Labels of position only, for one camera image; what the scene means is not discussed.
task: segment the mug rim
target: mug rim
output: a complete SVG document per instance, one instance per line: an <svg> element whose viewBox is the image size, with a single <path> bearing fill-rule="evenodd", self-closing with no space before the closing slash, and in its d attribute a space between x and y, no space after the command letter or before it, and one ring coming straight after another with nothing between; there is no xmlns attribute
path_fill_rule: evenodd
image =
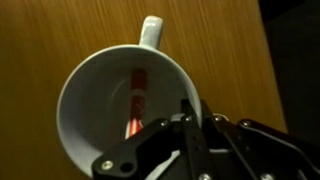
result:
<svg viewBox="0 0 320 180"><path fill-rule="evenodd" d="M158 56L161 56L164 59L167 59L178 71L180 76L183 77L183 81L187 87L187 92L191 92L192 94L192 99L194 99L194 109L195 109L195 113L197 115L197 122L199 127L201 128L202 125L202 117L201 117L201 104L200 104L200 98L198 95L198 92L191 80L191 78L188 76L188 74L184 71L184 69L177 63L175 62L171 57L169 57L168 55L166 55L165 53L151 48L151 47L147 47L147 46L140 46L140 45L135 45L135 44L125 44L125 45L116 45L116 46L112 46L112 47L107 47L104 49L101 49L93 54L91 54L90 56L88 56L87 58L85 58L81 63L79 63L73 70L72 72L68 75L68 78L65 80L64 85L60 91L59 94L59 99L58 99L58 103L57 103L57 107L56 107L56 125L57 125L57 129L58 129L58 135L59 135L59 139L60 142L62 144L62 147L64 149L64 151L66 152L66 154L68 155L68 157L72 160L73 164L75 164L82 172L84 172L86 175L88 175L89 177L92 177L91 172L88 172L87 167L84 167L83 165L76 163L76 161L74 160L74 156L72 155L71 150L68 148L68 142L66 140L65 137L63 137L65 134L64 132L62 132L62 128L61 128L61 103L62 103L62 99L64 97L66 88L68 87L70 81L72 80L72 78L75 76L75 74L79 71L79 69L84 66L87 62L89 62L90 60L92 60L93 58L95 58L96 56L99 56L102 53L105 53L107 51L112 51L112 50L116 50L116 49L125 49L125 48L130 48L130 49L142 49L145 51L149 51L152 53L157 54Z"/></svg>

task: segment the wood grain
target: wood grain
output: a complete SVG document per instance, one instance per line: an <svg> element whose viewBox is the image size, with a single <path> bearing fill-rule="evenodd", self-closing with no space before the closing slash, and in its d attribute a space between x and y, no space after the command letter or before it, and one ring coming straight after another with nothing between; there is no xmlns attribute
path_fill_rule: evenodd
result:
<svg viewBox="0 0 320 180"><path fill-rule="evenodd" d="M57 136L60 89L93 52L137 43L147 15L214 112L286 131L256 0L1 0L0 179L87 179Z"/></svg>

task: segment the red object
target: red object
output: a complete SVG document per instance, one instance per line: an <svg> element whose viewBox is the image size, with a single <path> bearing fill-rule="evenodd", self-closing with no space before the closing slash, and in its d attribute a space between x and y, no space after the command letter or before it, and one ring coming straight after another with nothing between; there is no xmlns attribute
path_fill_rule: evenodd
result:
<svg viewBox="0 0 320 180"><path fill-rule="evenodd" d="M127 125L126 138L142 129L141 120L145 105L144 92L147 85L147 74L141 69L134 69L131 76L131 112Z"/></svg>

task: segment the screw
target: screw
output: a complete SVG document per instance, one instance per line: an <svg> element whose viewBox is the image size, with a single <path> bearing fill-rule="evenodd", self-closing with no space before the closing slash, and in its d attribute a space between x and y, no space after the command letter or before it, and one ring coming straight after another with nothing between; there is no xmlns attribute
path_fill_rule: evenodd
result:
<svg viewBox="0 0 320 180"><path fill-rule="evenodd" d="M186 117L186 121L191 121L191 120L192 120L191 116Z"/></svg>
<svg viewBox="0 0 320 180"><path fill-rule="evenodd" d="M265 173L260 176L260 179L261 180L274 180L274 177L272 174Z"/></svg>
<svg viewBox="0 0 320 180"><path fill-rule="evenodd" d="M165 120L165 121L163 121L163 122L161 123L161 126L166 126L167 124L168 124L168 121Z"/></svg>
<svg viewBox="0 0 320 180"><path fill-rule="evenodd" d="M113 162L112 161L105 161L101 164L101 169L104 171L108 171L113 167Z"/></svg>
<svg viewBox="0 0 320 180"><path fill-rule="evenodd" d="M221 116L216 116L216 117L214 117L214 120L216 120L216 121L221 121L221 120L222 120L222 117L221 117Z"/></svg>
<svg viewBox="0 0 320 180"><path fill-rule="evenodd" d="M200 174L199 180L212 180L212 178L209 174L203 173L203 174Z"/></svg>
<svg viewBox="0 0 320 180"><path fill-rule="evenodd" d="M243 122L242 124L245 125L245 126L250 126L250 125L251 125L251 122L250 122L250 121L245 121L245 122Z"/></svg>

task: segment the wooden surface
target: wooden surface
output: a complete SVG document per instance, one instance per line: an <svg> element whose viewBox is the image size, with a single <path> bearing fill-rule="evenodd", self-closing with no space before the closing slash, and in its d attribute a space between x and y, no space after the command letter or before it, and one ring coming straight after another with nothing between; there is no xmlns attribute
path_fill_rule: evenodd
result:
<svg viewBox="0 0 320 180"><path fill-rule="evenodd" d="M256 0L1 0L0 179L87 179L57 136L60 89L93 52L137 43L150 14L215 112L285 131Z"/></svg>

